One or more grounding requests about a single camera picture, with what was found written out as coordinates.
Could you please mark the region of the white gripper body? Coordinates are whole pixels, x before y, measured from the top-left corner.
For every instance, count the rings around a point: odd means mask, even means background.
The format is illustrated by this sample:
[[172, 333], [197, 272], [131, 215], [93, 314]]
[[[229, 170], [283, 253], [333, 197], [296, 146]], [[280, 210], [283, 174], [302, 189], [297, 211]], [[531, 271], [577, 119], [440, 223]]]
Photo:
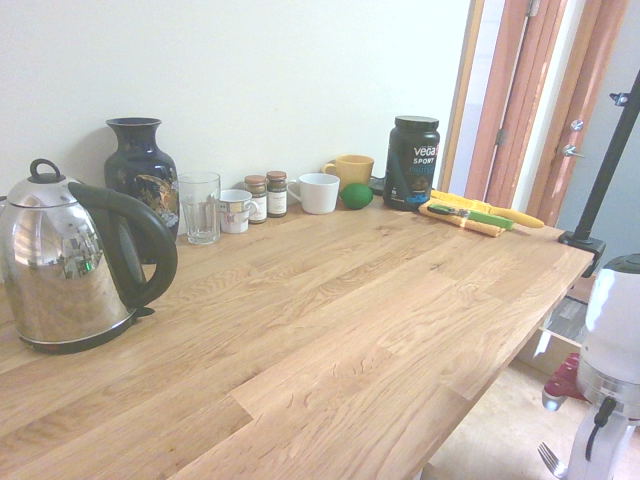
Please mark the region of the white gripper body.
[[592, 405], [581, 422], [573, 442], [568, 466], [568, 479], [609, 480], [638, 421], [615, 411], [617, 402], [606, 397], [600, 405]]

